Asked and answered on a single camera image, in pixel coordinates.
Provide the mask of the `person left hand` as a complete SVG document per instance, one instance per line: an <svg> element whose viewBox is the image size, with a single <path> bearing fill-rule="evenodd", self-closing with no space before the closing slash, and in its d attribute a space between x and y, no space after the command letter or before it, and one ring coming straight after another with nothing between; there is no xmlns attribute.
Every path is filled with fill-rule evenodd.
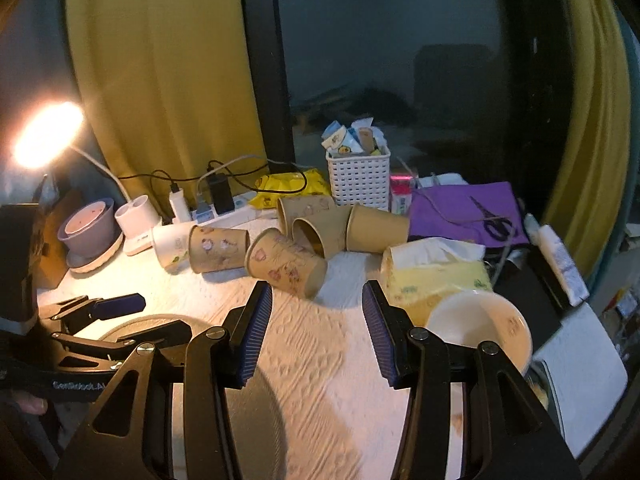
<svg viewBox="0 0 640 480"><path fill-rule="evenodd" d="M25 414L41 416L47 413L48 402L22 390L2 390L1 400L13 402Z"/></svg>

